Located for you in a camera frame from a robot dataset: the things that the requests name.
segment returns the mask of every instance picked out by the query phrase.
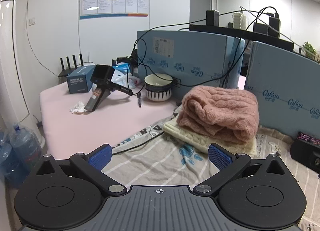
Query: green plant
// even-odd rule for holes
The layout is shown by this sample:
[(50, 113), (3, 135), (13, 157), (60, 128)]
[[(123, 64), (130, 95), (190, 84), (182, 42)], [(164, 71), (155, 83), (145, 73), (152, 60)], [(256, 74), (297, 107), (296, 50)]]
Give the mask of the green plant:
[(309, 58), (311, 60), (314, 60), (314, 61), (320, 63), (320, 58), (319, 58), (319, 55), (317, 54), (316, 49), (308, 41), (303, 44), (302, 49), (305, 53), (306, 58)]

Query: white standing air conditioner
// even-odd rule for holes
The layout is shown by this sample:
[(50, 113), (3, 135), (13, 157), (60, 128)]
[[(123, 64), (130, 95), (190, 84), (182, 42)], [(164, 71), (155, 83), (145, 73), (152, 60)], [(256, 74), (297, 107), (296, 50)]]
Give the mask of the white standing air conditioner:
[(16, 0), (0, 0), (0, 113), (7, 127), (20, 123), (34, 131), (41, 147), (40, 134), (24, 97), (16, 46)]

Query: black pen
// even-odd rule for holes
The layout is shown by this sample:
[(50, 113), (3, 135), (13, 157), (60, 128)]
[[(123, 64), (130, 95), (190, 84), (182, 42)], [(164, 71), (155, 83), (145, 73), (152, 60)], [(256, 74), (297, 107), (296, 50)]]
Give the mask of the black pen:
[(138, 97), (138, 105), (141, 108), (141, 93), (140, 92), (137, 94), (137, 97)]

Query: cardboard box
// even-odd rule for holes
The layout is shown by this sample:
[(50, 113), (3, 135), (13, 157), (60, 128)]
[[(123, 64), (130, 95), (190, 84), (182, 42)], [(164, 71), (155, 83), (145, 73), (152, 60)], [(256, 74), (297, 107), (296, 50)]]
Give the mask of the cardboard box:
[(253, 42), (245, 89), (258, 99), (260, 124), (296, 139), (320, 138), (320, 65), (303, 56)]
[[(145, 31), (138, 31), (140, 38)], [(218, 78), (230, 68), (235, 56), (239, 39), (206, 32), (195, 31), (161, 31), (148, 32), (143, 38), (147, 45), (144, 64), (154, 73), (164, 73), (174, 77), (172, 95), (182, 100), (191, 87), (201, 82)], [(241, 40), (237, 50), (236, 60), (244, 49)], [(138, 56), (142, 59), (146, 47), (142, 40), (138, 42)], [(226, 88), (237, 88), (242, 57), (233, 68), (226, 80)], [(144, 80), (145, 67), (138, 67), (139, 78)], [(222, 79), (205, 83), (204, 85), (219, 87)]]
[(69, 93), (86, 93), (92, 87), (90, 78), (95, 65), (78, 67), (67, 76)]

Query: pink sweater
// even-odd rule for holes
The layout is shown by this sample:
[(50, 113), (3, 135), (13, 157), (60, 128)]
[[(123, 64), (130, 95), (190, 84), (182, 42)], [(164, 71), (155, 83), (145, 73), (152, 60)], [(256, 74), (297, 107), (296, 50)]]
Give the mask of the pink sweater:
[(246, 90), (199, 85), (182, 100), (179, 126), (232, 142), (247, 142), (259, 124), (258, 102)]

